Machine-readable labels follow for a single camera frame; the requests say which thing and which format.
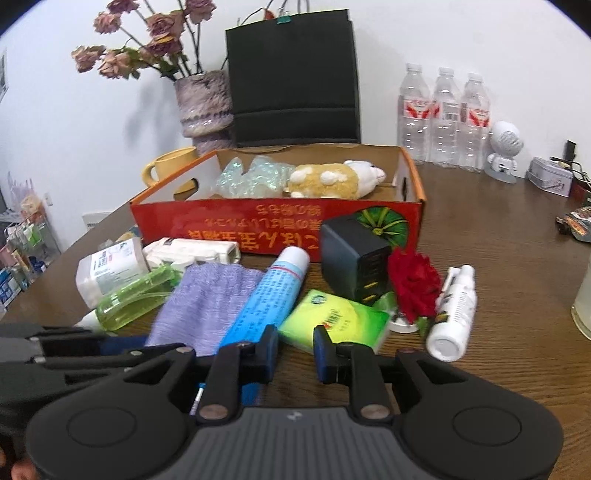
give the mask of stuffed toy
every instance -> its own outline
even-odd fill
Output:
[[[287,189],[292,198],[356,200],[370,194],[386,173],[368,161],[346,160],[323,165],[300,165],[291,174]]]

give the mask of mug handle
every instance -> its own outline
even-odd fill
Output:
[[[155,166],[156,166],[156,162],[150,162],[142,170],[142,181],[148,187],[151,187],[152,185],[156,184],[156,180],[154,180],[154,178],[152,176],[152,170],[154,169]]]

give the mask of bottle label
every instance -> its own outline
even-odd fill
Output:
[[[460,120],[460,104],[455,102],[433,102],[433,118],[457,122]]]
[[[487,128],[491,124],[491,112],[482,108],[469,108],[466,103],[463,103],[460,121],[473,127]]]
[[[435,316],[435,324],[441,322],[455,322],[466,329],[470,329],[476,309],[475,299],[470,291],[463,288],[459,291],[447,293],[441,300],[439,312]]]
[[[103,295],[143,274],[135,258],[132,239],[92,254],[90,258],[90,277]]]
[[[402,115],[406,118],[423,118],[431,116],[431,102],[421,99],[404,100]]]

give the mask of flower vase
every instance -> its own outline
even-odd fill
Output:
[[[193,139],[199,156],[232,148],[232,97],[222,70],[191,75],[174,82],[183,136]]]

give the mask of orange box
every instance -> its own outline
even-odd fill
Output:
[[[219,174],[233,158],[240,157],[246,170],[261,154],[292,165],[366,160],[383,169],[387,181],[361,200],[224,199],[213,195]],[[192,192],[174,194],[191,179],[196,183]],[[227,240],[239,242],[245,253],[273,255],[296,245],[318,262],[320,225],[339,215],[355,214],[392,246],[416,249],[425,202],[421,179],[403,148],[312,144],[208,153],[133,198],[131,210],[148,243],[165,236]]]

